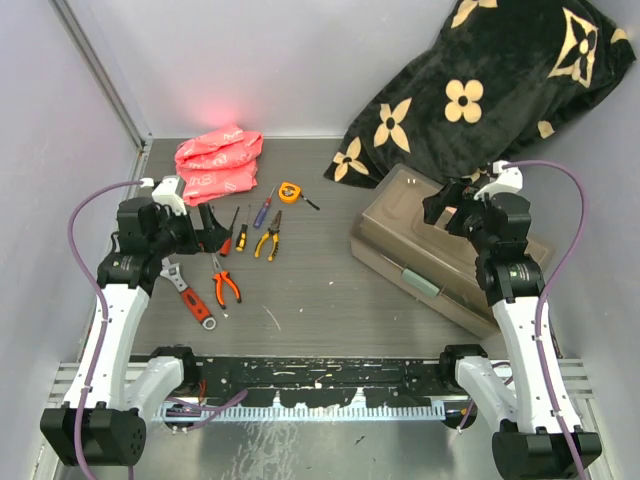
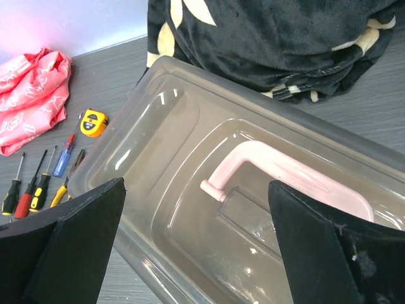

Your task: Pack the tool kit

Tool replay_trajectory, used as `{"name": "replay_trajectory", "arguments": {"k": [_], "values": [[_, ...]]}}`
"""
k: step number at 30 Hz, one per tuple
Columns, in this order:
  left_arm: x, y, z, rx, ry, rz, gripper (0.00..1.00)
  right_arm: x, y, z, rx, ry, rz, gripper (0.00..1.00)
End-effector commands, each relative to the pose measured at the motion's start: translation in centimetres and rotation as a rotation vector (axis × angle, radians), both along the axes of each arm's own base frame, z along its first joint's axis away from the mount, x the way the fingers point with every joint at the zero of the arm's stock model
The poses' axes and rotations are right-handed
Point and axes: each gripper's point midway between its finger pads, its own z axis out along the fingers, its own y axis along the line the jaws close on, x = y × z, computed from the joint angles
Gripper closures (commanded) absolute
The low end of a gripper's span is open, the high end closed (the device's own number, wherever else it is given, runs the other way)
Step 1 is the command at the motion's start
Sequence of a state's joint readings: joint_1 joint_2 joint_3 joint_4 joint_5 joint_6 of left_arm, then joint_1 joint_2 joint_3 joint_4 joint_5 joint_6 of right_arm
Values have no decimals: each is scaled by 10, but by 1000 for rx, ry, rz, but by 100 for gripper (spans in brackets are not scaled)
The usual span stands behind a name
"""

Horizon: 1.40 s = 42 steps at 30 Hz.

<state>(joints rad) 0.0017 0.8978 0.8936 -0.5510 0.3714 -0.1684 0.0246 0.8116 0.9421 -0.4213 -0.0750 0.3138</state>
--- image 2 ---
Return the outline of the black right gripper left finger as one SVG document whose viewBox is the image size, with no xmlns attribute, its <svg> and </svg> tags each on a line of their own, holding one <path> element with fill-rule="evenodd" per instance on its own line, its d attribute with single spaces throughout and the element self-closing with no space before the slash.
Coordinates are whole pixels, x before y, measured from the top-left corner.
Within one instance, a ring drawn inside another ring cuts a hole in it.
<svg viewBox="0 0 405 304">
<path fill-rule="evenodd" d="M 126 197 L 114 178 L 1 226 L 1 303 L 96 303 Z"/>
</svg>

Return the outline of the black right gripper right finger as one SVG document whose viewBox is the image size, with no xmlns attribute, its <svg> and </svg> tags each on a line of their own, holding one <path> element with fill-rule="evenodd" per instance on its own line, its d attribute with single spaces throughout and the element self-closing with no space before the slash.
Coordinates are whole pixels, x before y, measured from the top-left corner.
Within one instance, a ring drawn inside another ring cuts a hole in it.
<svg viewBox="0 0 405 304">
<path fill-rule="evenodd" d="M 268 202 L 294 303 L 404 303 L 404 232 L 279 180 Z"/>
</svg>

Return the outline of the translucent brown plastic toolbox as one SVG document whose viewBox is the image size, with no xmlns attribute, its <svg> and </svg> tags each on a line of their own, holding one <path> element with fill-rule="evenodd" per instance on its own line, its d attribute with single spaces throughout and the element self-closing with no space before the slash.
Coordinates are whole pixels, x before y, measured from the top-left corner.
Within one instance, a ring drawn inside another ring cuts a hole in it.
<svg viewBox="0 0 405 304">
<path fill-rule="evenodd" d="M 166 303 L 294 303 L 268 202 L 249 162 L 219 202 L 200 184 L 237 145 L 261 141 L 362 195 L 372 223 L 404 232 L 404 156 L 164 57 L 143 76 L 69 185 L 122 177 L 115 247 Z"/>
</svg>

